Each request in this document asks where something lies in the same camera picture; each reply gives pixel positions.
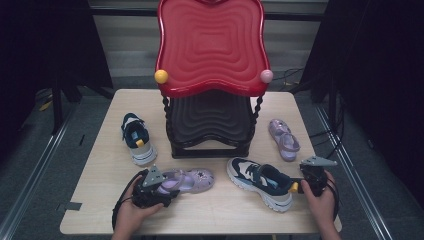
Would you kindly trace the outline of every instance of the black and white sneaker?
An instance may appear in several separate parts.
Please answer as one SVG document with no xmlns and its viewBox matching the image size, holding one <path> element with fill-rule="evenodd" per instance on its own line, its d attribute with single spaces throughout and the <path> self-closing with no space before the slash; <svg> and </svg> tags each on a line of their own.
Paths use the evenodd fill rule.
<svg viewBox="0 0 424 240">
<path fill-rule="evenodd" d="M 122 140 L 130 148 L 133 162 L 144 165 L 157 156 L 156 148 L 150 143 L 149 132 L 144 121 L 134 113 L 127 113 L 121 126 Z"/>
<path fill-rule="evenodd" d="M 292 195 L 288 190 L 292 181 L 275 167 L 236 157 L 228 161 L 227 173 L 240 188 L 259 193 L 274 211 L 285 212 L 291 207 Z"/>
</svg>

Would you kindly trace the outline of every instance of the hand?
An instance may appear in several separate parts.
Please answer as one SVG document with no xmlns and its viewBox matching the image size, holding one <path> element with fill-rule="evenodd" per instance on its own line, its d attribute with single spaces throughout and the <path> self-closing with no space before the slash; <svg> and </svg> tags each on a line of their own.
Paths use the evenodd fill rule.
<svg viewBox="0 0 424 240">
<path fill-rule="evenodd" d="M 333 183 L 335 183 L 333 175 L 328 171 L 325 171 L 325 173 L 327 174 L 327 178 L 331 180 L 328 181 L 328 184 L 335 188 L 333 185 Z M 309 203 L 309 209 L 318 225 L 322 239 L 341 239 L 334 226 L 333 213 L 335 200 L 331 190 L 326 187 L 321 196 L 315 197 L 306 180 L 302 180 L 301 184 Z"/>
<path fill-rule="evenodd" d="M 127 192 L 121 199 L 121 201 L 123 199 L 127 200 L 122 202 L 121 207 L 119 208 L 119 212 L 116 217 L 115 231 L 112 235 L 112 239 L 130 239 L 131 235 L 140 229 L 143 221 L 147 217 L 155 214 L 163 207 L 162 203 L 156 204 L 149 208 L 139 208 L 133 204 L 131 195 L 139 178 L 141 178 L 141 176 L 132 182 L 131 186 L 128 188 Z"/>
</svg>

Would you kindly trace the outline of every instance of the pink ball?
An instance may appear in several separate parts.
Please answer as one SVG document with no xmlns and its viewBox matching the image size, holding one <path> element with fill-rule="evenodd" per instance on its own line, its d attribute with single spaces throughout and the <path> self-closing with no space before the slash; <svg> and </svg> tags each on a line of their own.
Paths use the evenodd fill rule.
<svg viewBox="0 0 424 240">
<path fill-rule="evenodd" d="M 261 72 L 261 80 L 264 83 L 270 83 L 272 81 L 272 79 L 274 78 L 274 74 L 272 73 L 271 70 L 263 70 Z"/>
</svg>

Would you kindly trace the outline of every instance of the yellow ball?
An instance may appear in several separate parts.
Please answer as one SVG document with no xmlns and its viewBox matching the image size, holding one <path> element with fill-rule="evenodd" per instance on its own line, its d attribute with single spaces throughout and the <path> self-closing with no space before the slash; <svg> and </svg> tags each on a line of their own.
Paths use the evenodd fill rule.
<svg viewBox="0 0 424 240">
<path fill-rule="evenodd" d="M 159 84 L 164 84 L 168 81 L 168 73 L 165 70 L 157 70 L 155 72 L 155 80 Z"/>
</svg>

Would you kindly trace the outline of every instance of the lavender sandal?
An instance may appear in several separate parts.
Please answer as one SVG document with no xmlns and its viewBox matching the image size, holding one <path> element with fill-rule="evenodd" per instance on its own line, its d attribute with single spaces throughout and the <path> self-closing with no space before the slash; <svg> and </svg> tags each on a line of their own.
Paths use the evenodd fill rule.
<svg viewBox="0 0 424 240">
<path fill-rule="evenodd" d="M 213 174 L 208 169 L 194 168 L 189 171 L 173 169 L 162 173 L 166 179 L 159 187 L 159 192 L 200 193 L 212 188 L 215 183 Z"/>
<path fill-rule="evenodd" d="M 268 127 L 269 133 L 278 145 L 281 157 L 292 162 L 296 159 L 296 152 L 300 150 L 299 142 L 291 133 L 289 126 L 280 119 L 272 119 Z"/>
</svg>

